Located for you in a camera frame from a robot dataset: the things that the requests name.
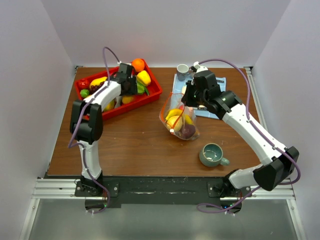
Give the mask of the orange pretzel snack toy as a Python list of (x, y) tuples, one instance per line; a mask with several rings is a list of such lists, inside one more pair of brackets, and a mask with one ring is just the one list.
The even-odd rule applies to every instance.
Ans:
[(184, 119), (185, 124), (194, 126), (194, 122), (188, 114), (183, 114), (183, 119)]

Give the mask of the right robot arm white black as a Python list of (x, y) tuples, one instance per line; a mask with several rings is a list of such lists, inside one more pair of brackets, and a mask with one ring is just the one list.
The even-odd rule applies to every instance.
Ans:
[(223, 192), (235, 196), (241, 188), (258, 185), (272, 191), (297, 169), (299, 151), (286, 147), (274, 139), (232, 91), (221, 91), (216, 76), (210, 70), (197, 71), (187, 81), (182, 102), (188, 107), (203, 105), (220, 120), (232, 127), (252, 148), (260, 164), (246, 169), (236, 169), (226, 175)]

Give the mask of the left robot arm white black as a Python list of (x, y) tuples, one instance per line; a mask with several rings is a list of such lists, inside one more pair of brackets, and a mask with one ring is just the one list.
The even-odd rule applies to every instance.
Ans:
[(79, 146), (82, 173), (80, 189), (92, 196), (107, 192), (99, 162), (98, 141), (103, 133), (103, 110), (115, 98), (137, 94), (134, 67), (120, 63), (116, 73), (107, 72), (107, 78), (91, 96), (72, 104), (69, 148)]

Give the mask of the green bell pepper toy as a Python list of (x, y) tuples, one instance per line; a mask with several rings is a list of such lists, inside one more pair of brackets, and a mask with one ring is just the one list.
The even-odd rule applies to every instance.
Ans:
[(143, 95), (145, 93), (145, 86), (140, 82), (137, 82), (137, 94)]

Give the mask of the yellow lemon toy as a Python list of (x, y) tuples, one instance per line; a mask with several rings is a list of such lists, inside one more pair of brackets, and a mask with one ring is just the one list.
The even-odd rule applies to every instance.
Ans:
[(178, 132), (183, 126), (183, 119), (181, 116), (173, 116), (166, 122), (167, 129), (171, 132)]

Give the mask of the orange yellow mango toy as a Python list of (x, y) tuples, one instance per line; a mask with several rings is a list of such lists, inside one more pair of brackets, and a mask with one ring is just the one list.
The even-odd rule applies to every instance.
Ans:
[(121, 102), (123, 105), (132, 103), (135, 100), (135, 97), (136, 97), (135, 95), (124, 95), (122, 96)]

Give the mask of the clear zip top bag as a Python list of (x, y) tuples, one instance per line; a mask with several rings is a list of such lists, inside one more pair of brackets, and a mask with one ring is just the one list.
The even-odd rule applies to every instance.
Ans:
[(193, 141), (200, 136), (197, 117), (192, 107), (182, 103), (182, 97), (182, 93), (171, 92), (159, 112), (159, 119), (170, 134), (184, 141)]

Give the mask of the peach toy fruit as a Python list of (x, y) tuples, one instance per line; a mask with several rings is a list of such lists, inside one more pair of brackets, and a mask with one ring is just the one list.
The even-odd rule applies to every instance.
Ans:
[(194, 108), (193, 108), (193, 107), (189, 107), (188, 109), (189, 109), (189, 115), (190, 115), (190, 116), (193, 116), (194, 113), (195, 113)]

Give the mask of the dark red plum toy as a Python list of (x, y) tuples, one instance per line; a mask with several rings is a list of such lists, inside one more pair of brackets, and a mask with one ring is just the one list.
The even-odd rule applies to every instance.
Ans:
[(192, 124), (185, 124), (179, 132), (181, 138), (187, 140), (196, 133), (196, 127)]

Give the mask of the yellow banana toy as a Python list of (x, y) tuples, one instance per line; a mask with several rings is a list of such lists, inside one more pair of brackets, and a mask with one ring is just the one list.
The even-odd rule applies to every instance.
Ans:
[(171, 109), (168, 112), (167, 116), (165, 117), (165, 120), (168, 121), (171, 117), (180, 116), (182, 113), (183, 113), (182, 109), (179, 109), (179, 108)]

